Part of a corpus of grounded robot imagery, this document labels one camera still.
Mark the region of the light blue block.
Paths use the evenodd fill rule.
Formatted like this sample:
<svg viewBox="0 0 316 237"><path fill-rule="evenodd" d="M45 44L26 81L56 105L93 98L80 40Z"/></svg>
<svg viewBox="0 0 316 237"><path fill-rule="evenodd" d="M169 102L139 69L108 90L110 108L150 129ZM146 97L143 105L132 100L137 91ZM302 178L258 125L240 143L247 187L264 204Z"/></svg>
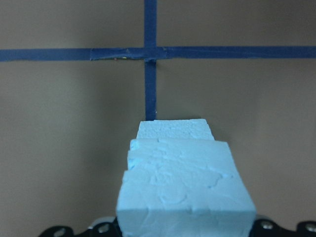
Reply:
<svg viewBox="0 0 316 237"><path fill-rule="evenodd" d="M134 139L118 196L125 237L246 237L256 217L227 143Z"/></svg>
<svg viewBox="0 0 316 237"><path fill-rule="evenodd" d="M215 140L207 121L201 118L141 121L136 138Z"/></svg>

